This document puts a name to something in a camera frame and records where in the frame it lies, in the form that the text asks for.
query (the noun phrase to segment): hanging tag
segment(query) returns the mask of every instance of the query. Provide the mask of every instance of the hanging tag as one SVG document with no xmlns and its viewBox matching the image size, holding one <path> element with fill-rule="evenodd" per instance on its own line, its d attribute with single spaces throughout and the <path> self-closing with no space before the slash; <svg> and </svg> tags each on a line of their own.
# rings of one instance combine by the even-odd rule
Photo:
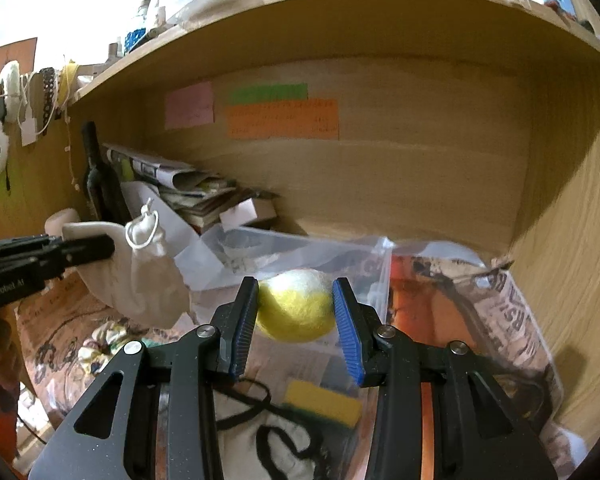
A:
<svg viewBox="0 0 600 480">
<path fill-rule="evenodd" d="M 29 146 L 36 142 L 38 132 L 38 121 L 33 116 L 33 111 L 31 110 L 31 106 L 27 104 L 27 107 L 24 110 L 24 122 L 22 123 L 22 127 L 20 129 L 20 135 L 22 136 L 22 145 Z"/>
</svg>

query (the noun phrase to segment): pink sticky note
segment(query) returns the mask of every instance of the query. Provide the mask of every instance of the pink sticky note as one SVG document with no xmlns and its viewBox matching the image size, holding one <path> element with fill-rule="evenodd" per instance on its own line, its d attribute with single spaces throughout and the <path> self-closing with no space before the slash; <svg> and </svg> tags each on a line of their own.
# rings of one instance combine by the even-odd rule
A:
<svg viewBox="0 0 600 480">
<path fill-rule="evenodd" d="M 211 81 L 187 86 L 164 97 L 164 129 L 190 128 L 214 121 Z"/>
</svg>

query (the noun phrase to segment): red item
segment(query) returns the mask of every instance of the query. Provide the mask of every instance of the red item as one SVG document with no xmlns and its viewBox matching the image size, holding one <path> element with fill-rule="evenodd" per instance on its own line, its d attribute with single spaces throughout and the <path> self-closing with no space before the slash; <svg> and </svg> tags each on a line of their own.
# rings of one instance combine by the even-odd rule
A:
<svg viewBox="0 0 600 480">
<path fill-rule="evenodd" d="M 8 464 L 16 456 L 16 412 L 0 414 L 0 456 Z"/>
<path fill-rule="evenodd" d="M 444 347 L 450 341 L 476 343 L 456 305 L 440 292 L 434 280 L 417 274 L 411 256 L 392 256 L 390 270 L 392 325 L 414 341 Z M 432 480 L 434 471 L 434 414 L 431 385 L 422 383 L 422 472 Z"/>
</svg>

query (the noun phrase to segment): bottle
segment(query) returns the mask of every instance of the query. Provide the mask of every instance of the bottle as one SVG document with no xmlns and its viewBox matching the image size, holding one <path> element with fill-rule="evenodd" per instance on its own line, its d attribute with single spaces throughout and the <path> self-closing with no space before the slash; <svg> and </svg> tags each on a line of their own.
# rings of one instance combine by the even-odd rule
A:
<svg viewBox="0 0 600 480">
<path fill-rule="evenodd" d="M 91 212 L 103 222 L 126 225 L 131 222 L 131 215 L 126 207 L 116 171 L 102 160 L 96 124 L 93 121 L 84 123 L 82 140 L 89 160 L 84 183 Z"/>
<path fill-rule="evenodd" d="M 150 3 L 151 0 L 142 0 L 138 7 L 138 12 L 136 12 L 136 15 L 131 19 L 128 31 L 125 35 L 125 56 L 131 52 L 133 47 L 136 46 L 136 43 L 146 34 L 146 14 L 149 11 Z"/>
</svg>

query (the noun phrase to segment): cardboard box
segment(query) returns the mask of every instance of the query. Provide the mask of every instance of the cardboard box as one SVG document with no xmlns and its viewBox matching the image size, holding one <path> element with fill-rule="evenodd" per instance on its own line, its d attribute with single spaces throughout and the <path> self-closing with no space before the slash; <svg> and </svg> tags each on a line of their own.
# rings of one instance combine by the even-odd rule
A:
<svg viewBox="0 0 600 480">
<path fill-rule="evenodd" d="M 276 218 L 276 210 L 271 200 L 250 198 L 220 213 L 220 221 L 225 229 L 241 225 L 251 225 Z"/>
</svg>

